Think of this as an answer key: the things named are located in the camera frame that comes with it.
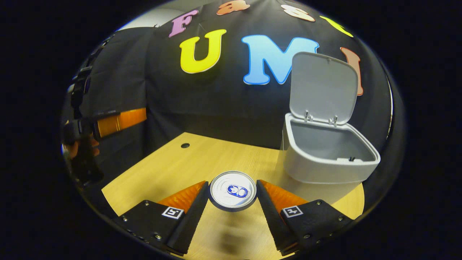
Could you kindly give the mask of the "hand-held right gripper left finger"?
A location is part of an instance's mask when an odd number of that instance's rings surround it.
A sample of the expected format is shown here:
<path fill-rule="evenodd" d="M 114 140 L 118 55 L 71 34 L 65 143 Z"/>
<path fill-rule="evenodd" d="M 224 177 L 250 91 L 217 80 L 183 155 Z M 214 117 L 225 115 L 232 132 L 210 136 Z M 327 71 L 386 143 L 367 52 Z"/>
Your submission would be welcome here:
<path fill-rule="evenodd" d="M 113 221 L 157 250 L 186 255 L 208 201 L 208 181 L 201 181 L 160 202 L 144 200 Z"/>

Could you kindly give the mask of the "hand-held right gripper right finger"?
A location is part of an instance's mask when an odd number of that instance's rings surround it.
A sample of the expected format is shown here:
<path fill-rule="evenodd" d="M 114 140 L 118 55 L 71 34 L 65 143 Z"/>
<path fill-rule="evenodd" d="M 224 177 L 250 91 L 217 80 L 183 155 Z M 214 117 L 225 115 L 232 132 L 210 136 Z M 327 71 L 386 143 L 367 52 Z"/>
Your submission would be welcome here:
<path fill-rule="evenodd" d="M 309 202 L 262 179 L 256 181 L 256 189 L 276 249 L 283 256 L 312 251 L 353 223 L 322 199 Z"/>

